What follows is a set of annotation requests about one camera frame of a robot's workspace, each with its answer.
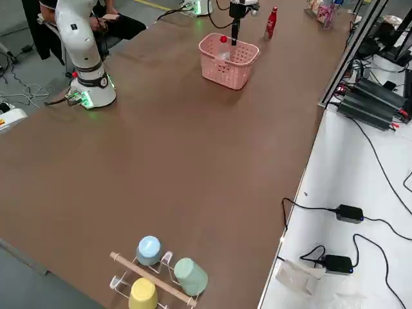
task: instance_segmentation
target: table surface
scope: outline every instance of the table surface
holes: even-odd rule
[[[1,237],[106,308],[125,308],[108,286],[122,271],[109,253],[131,259],[153,234],[209,274],[198,308],[256,307],[283,231],[279,201],[299,184],[349,25],[323,31],[304,0],[276,2],[270,42],[270,1],[242,24],[239,38],[261,55],[241,91],[201,76],[209,20],[175,15],[108,59],[114,104],[45,108],[0,136]]]
[[[412,170],[412,135],[400,136],[365,124],[361,126],[373,142],[395,190],[406,205],[412,205],[412,194],[402,185]],[[411,216],[390,189],[368,141],[351,120],[333,111],[323,116],[296,202],[305,207],[336,208],[342,203],[360,207],[365,216],[387,220],[398,233],[412,238]],[[412,246],[384,223],[365,221],[354,225],[337,221],[330,212],[295,207],[279,256],[302,263],[299,256],[317,245],[324,245],[327,254],[349,256],[354,263],[356,251],[352,236],[355,233],[368,237],[384,249],[389,261],[389,284],[406,308],[410,308],[412,296],[407,282],[412,276],[408,266]],[[280,309],[401,309],[385,285],[386,266],[382,253],[363,239],[357,238],[357,243],[360,262],[354,274],[326,275],[313,297],[292,292],[275,279],[282,263],[278,259],[262,309],[275,305]]]

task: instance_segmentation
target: brown table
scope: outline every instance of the brown table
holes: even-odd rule
[[[255,308],[283,231],[281,198],[297,189],[347,35],[321,30],[304,2],[276,1],[270,42],[261,37],[272,1],[243,21],[240,39],[262,53],[241,91],[201,76],[209,20],[175,15],[108,60],[116,103],[44,108],[1,135],[0,237],[105,307],[125,308],[108,287],[122,272],[109,253],[131,259],[153,234],[209,274],[199,309]]]

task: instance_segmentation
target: cup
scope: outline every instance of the cup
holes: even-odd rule
[[[136,257],[140,264],[152,266],[162,258],[161,244],[154,236],[145,236],[137,246]]]
[[[188,296],[199,295],[207,286],[206,272],[189,257],[177,262],[174,266],[174,276]]]
[[[137,279],[131,287],[129,309],[155,309],[157,299],[155,285],[146,278]]]

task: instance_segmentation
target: red bottle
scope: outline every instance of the red bottle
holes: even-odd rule
[[[273,7],[272,13],[268,18],[268,24],[266,25],[265,31],[265,39],[270,40],[273,36],[273,31],[275,30],[276,26],[276,15],[277,15],[277,7]]]

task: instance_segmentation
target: wooden dowel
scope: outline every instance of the wooden dowel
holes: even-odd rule
[[[183,301],[185,304],[189,306],[193,306],[193,307],[196,307],[196,305],[198,304],[198,302],[195,301],[193,298],[187,296],[186,294],[181,293],[180,291],[168,285],[167,283],[163,282],[162,280],[158,279],[154,275],[149,274],[145,270],[141,269],[139,266],[133,264],[132,262],[122,257],[119,253],[112,252],[110,253],[110,257],[113,258],[116,262],[119,262],[120,264],[124,265],[128,269],[134,271],[136,274],[139,274],[143,278],[146,278],[150,282],[154,283],[159,288],[162,288],[166,292],[169,292],[173,296],[177,297],[178,299]]]

